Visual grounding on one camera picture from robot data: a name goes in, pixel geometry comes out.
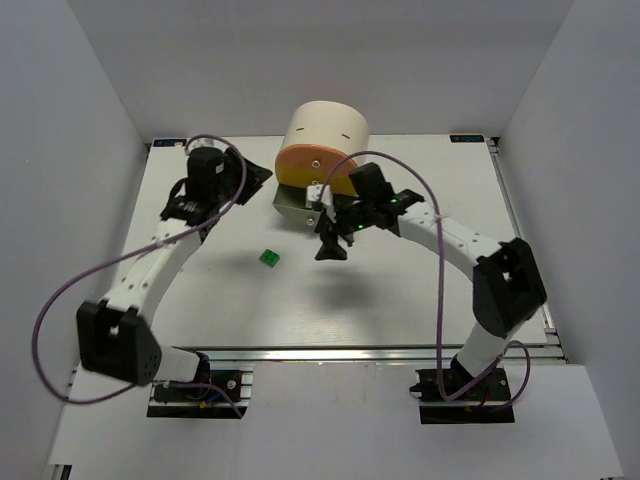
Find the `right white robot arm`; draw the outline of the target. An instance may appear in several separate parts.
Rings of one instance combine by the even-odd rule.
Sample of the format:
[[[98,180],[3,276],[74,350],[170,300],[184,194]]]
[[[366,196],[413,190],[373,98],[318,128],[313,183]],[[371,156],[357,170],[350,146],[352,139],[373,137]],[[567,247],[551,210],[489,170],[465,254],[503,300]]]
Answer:
[[[436,345],[443,345],[445,268],[454,266],[472,284],[475,324],[465,343],[443,366],[436,358],[438,398],[452,402],[479,385],[512,347],[522,325],[546,303],[547,293],[530,245],[516,237],[499,241],[441,213],[434,193],[397,192],[379,166],[367,163],[352,170],[356,199],[337,206],[329,185],[312,184],[306,204],[319,212],[318,261],[347,258],[356,233],[377,227],[413,242],[438,257]]]

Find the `yellow drawer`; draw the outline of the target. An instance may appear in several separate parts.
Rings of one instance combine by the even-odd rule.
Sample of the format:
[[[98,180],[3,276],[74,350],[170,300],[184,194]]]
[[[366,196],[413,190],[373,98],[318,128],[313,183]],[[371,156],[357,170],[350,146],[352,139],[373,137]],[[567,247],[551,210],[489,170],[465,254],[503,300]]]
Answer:
[[[350,197],[356,196],[355,188],[350,180],[350,172],[358,167],[358,163],[349,160],[342,164],[331,176],[329,186],[334,194]],[[276,166],[276,178],[282,185],[305,189],[312,184],[322,185],[330,172],[329,166],[313,168],[308,165],[283,164]]]

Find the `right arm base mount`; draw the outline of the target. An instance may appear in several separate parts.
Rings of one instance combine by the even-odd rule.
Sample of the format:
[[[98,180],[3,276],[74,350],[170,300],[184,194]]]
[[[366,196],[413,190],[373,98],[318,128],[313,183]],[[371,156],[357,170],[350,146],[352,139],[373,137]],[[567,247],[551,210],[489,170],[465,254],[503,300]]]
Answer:
[[[436,369],[416,371],[417,382],[409,394],[418,401],[423,425],[513,424],[511,389],[503,368],[498,367],[485,379],[455,400],[446,401],[438,390]]]

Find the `green lego brick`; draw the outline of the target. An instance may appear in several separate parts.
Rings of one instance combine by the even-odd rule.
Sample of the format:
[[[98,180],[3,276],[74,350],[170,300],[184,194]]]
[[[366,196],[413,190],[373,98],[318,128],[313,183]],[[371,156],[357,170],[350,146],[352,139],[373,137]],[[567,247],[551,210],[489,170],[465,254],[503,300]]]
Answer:
[[[265,249],[259,257],[259,261],[269,268],[275,267],[279,260],[280,255],[271,249]]]

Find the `orange top drawer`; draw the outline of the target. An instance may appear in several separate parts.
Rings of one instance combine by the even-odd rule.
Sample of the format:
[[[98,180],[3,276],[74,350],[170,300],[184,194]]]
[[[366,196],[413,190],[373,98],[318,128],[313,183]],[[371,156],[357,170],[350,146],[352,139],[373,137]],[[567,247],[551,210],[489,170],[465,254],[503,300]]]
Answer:
[[[329,166],[331,169],[347,156],[346,153],[320,145],[297,144],[282,149],[275,160],[276,166],[283,164],[308,165],[313,168]]]

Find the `cream drawer cabinet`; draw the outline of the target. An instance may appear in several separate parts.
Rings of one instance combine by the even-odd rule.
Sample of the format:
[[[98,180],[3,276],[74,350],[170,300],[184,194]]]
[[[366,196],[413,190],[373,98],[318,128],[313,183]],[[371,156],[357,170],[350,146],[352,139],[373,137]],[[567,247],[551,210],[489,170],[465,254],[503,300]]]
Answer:
[[[331,147],[349,156],[367,149],[369,125],[361,113],[348,105],[332,101],[310,101],[299,106],[293,113],[279,152],[297,144]],[[326,180],[330,181],[336,170],[349,161],[345,158],[330,170]],[[363,161],[361,157],[350,160],[357,162],[358,166]]]

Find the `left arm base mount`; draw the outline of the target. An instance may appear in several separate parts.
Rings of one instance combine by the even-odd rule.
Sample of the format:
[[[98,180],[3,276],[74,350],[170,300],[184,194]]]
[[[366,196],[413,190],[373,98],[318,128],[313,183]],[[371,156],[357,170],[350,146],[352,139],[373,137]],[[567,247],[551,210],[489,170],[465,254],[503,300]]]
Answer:
[[[240,420],[252,395],[251,367],[213,364],[199,384],[156,382],[148,401],[148,418]]]

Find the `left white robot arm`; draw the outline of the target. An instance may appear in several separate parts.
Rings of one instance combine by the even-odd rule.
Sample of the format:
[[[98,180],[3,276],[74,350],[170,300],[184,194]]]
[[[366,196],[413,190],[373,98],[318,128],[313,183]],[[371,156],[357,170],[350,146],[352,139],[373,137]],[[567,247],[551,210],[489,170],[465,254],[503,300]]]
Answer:
[[[205,355],[160,345],[151,329],[153,317],[223,209],[245,204],[272,174],[241,160],[232,148],[197,147],[189,153],[186,175],[174,184],[160,214],[152,251],[138,255],[99,301],[85,301],[77,310],[84,369],[138,386],[204,382]]]

